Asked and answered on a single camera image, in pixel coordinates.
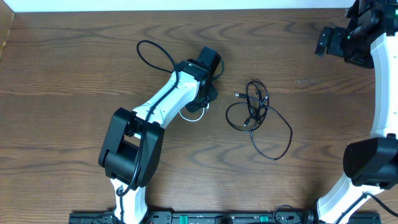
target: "cable connector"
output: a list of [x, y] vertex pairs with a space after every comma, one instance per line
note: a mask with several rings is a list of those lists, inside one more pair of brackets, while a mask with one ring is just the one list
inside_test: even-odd
[[245, 122], [243, 123], [243, 126], [246, 127], [250, 123], [251, 117], [248, 117]]
[[235, 93], [235, 96], [239, 98], [246, 98], [247, 95], [243, 93]]

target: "green terminal block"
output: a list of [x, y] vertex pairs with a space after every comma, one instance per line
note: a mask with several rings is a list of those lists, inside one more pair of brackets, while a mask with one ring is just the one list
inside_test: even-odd
[[267, 216], [260, 217], [260, 222], [268, 222], [268, 217]]
[[188, 215], [180, 216], [180, 224], [188, 224]]

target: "wall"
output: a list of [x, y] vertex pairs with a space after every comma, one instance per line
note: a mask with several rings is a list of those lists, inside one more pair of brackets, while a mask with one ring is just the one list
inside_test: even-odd
[[14, 12], [342, 8], [354, 0], [5, 0]]
[[10, 33], [13, 19], [14, 13], [8, 8], [3, 0], [0, 0], [0, 59], [2, 51], [6, 46], [6, 39]]

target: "black cable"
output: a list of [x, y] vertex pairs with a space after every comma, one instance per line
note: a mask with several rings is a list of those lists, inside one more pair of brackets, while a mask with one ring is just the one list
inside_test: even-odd
[[[256, 84], [259, 84], [260, 86], [263, 87], [263, 89], [264, 89], [264, 91], [266, 93], [265, 97], [262, 97], [262, 92], [260, 91], [259, 87]], [[249, 86], [250, 85], [253, 85], [254, 87], [256, 87], [256, 90], [257, 90], [256, 94], [258, 95], [258, 98], [255, 98], [253, 96], [249, 96]], [[276, 160], [282, 158], [286, 154], [287, 150], [290, 147], [290, 144], [292, 143], [293, 130], [292, 130], [292, 127], [290, 127], [290, 124], [286, 121], [286, 119], [277, 110], [275, 110], [274, 108], [269, 106], [269, 94], [268, 94], [268, 90], [267, 90], [266, 86], [260, 81], [251, 81], [251, 82], [249, 82], [246, 85], [246, 94], [236, 93], [235, 96], [238, 96], [240, 98], [245, 98], [246, 102], [233, 103], [231, 106], [229, 106], [227, 108], [226, 113], [225, 113], [225, 118], [226, 118], [228, 124], [231, 125], [232, 128], [234, 128], [234, 129], [236, 129], [238, 131], [250, 132], [251, 133], [250, 138], [251, 138], [251, 142], [252, 142], [254, 148], [263, 157], [265, 157], [265, 158], [267, 158], [269, 160], [272, 160], [272, 161], [276, 161]], [[258, 107], [253, 106], [250, 100], [257, 101], [259, 103]], [[254, 120], [254, 126], [253, 126], [252, 129], [242, 129], [242, 128], [240, 128], [239, 126], [235, 125], [234, 123], [232, 123], [229, 120], [229, 118], [228, 118], [229, 109], [231, 109], [233, 106], [239, 105], [239, 104], [248, 106], [249, 117], [245, 120], [244, 126], [248, 125], [250, 123], [250, 120], [253, 119]], [[290, 129], [289, 143], [288, 143], [285, 151], [279, 157], [276, 157], [276, 158], [272, 158], [272, 157], [266, 156], [264, 153], [262, 153], [257, 148], [256, 143], [254, 142], [254, 139], [253, 139], [254, 131], [259, 129], [260, 126], [262, 125], [262, 123], [264, 122], [264, 120], [265, 120], [265, 118], [267, 116], [268, 109], [271, 109], [273, 112], [275, 112], [282, 119], [282, 121], [285, 122], [287, 127]]]
[[359, 202], [361, 202], [363, 199], [365, 199], [367, 196], [372, 197], [385, 211], [387, 211], [388, 213], [390, 213], [391, 215], [395, 216], [398, 218], [398, 213], [392, 211], [389, 207], [387, 207], [387, 205], [385, 205], [384, 203], [382, 203], [380, 201], [380, 199], [378, 199], [376, 196], [374, 196], [373, 194], [369, 193], [369, 192], [363, 192], [362, 195], [356, 199], [356, 201], [354, 203], [352, 203], [341, 215], [340, 217], [337, 219], [337, 221], [335, 222], [335, 224], [339, 224], [342, 219], [355, 207], [357, 206], [357, 204]]
[[135, 166], [135, 168], [134, 168], [134, 174], [133, 174], [133, 176], [132, 176], [132, 180], [130, 181], [129, 185], [127, 186], [127, 188], [126, 188], [125, 190], [123, 190], [122, 187], [119, 187], [119, 188], [116, 190], [116, 195], [117, 195], [118, 197], [120, 197], [120, 205], [121, 205], [120, 214], [121, 214], [121, 221], [122, 221], [122, 223], [123, 223], [123, 214], [124, 214], [122, 197], [125, 196], [133, 186], [135, 186], [134, 188], [137, 189], [137, 188], [136, 188], [136, 187], [137, 187], [137, 186], [136, 186], [136, 183], [137, 183], [137, 178], [138, 178], [138, 175], [139, 175], [139, 171], [141, 170], [140, 164], [141, 164], [141, 157], [142, 157], [142, 149], [143, 149], [143, 147], [144, 147], [144, 140], [145, 140], [145, 136], [146, 136], [146, 132], [147, 132], [148, 120], [149, 120], [150, 116], [152, 115], [152, 113], [154, 112], [154, 110], [156, 109], [156, 106], [157, 106], [168, 94], [170, 94], [170, 93], [174, 90], [174, 88], [177, 87], [178, 82], [179, 82], [179, 80], [180, 80], [180, 76], [179, 76], [179, 74], [178, 74], [177, 66], [176, 66], [176, 64], [175, 64], [175, 62], [174, 62], [174, 59], [173, 59], [173, 58], [171, 57], [171, 55], [170, 55], [163, 47], [161, 47], [159, 44], [156, 44], [155, 42], [152, 42], [152, 41], [150, 41], [150, 40], [142, 40], [142, 41], [138, 42], [138, 43], [137, 43], [136, 49], [137, 49], [137, 54], [138, 54], [138, 56], [141, 58], [141, 60], [142, 60], [143, 62], [145, 62], [147, 65], [151, 66], [152, 68], [156, 68], [156, 69], [158, 69], [158, 70], [160, 70], [160, 71], [163, 71], [163, 72], [172, 73], [172, 72], [169, 71], [169, 70], [166, 70], [166, 69], [163, 69], [163, 68], [159, 68], [159, 67], [157, 67], [157, 66], [155, 66], [155, 65], [153, 65], [153, 64], [151, 64], [151, 63], [149, 63], [149, 62], [141, 55], [141, 52], [140, 52], [140, 50], [139, 50], [139, 46], [140, 46], [141, 44], [143, 44], [143, 43], [151, 44], [151, 45], [157, 47], [158, 49], [160, 49], [161, 51], [163, 51], [164, 54], [166, 54], [166, 56], [169, 58], [169, 60], [170, 60], [171, 63], [173, 64], [173, 68], [174, 68], [174, 72], [175, 72], [176, 79], [175, 79], [175, 83], [174, 83], [174, 85], [171, 87], [171, 89], [169, 89], [165, 94], [163, 94], [163, 96], [161, 96], [161, 97], [149, 108], [149, 111], [148, 111], [147, 116], [146, 116], [145, 121], [144, 121], [144, 125], [143, 125], [143, 127], [142, 127], [141, 139], [140, 139], [139, 149], [138, 149], [138, 153], [137, 153], [137, 162], [136, 162], [136, 166]]
[[380, 201], [380, 199], [378, 199], [376, 196], [374, 196], [373, 194], [370, 194], [369, 192], [365, 192], [365, 193], [363, 193], [363, 194], [372, 197], [382, 208], [385, 209], [385, 211], [387, 211], [387, 212], [390, 213], [391, 215], [393, 215], [393, 216], [395, 216], [395, 217], [398, 218], [398, 213], [392, 211], [389, 207], [387, 207], [387, 205], [385, 205], [384, 203], [382, 203], [382, 202]]
[[213, 76], [213, 78], [211, 78], [211, 81], [218, 79], [223, 73], [224, 73], [224, 60], [221, 60], [221, 72], [220, 74]]
[[339, 224], [341, 220], [359, 203], [361, 202], [364, 198], [366, 198], [365, 194], [362, 194], [354, 203], [352, 203], [337, 219], [335, 222], [336, 224]]

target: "table surface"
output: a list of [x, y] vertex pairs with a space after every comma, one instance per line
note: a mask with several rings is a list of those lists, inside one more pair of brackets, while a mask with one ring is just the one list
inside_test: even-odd
[[[114, 207], [113, 186], [98, 165], [109, 120], [137, 107], [169, 79], [136, 53], [156, 41], [176, 61], [216, 49], [225, 73], [210, 110], [196, 123], [176, 116], [147, 186], [150, 206], [180, 211], [313, 208], [343, 173], [345, 147], [369, 137], [374, 71], [314, 55], [323, 26], [345, 26], [344, 9], [75, 12], [17, 14], [0, 61], [0, 222], [66, 223], [70, 212]], [[161, 51], [142, 52], [171, 68]], [[293, 128], [288, 153], [268, 161], [225, 111], [251, 80]], [[247, 109], [236, 108], [242, 122]], [[270, 156], [289, 130], [270, 113], [255, 132]], [[380, 195], [398, 210], [396, 189]], [[370, 200], [363, 210], [396, 220]]]

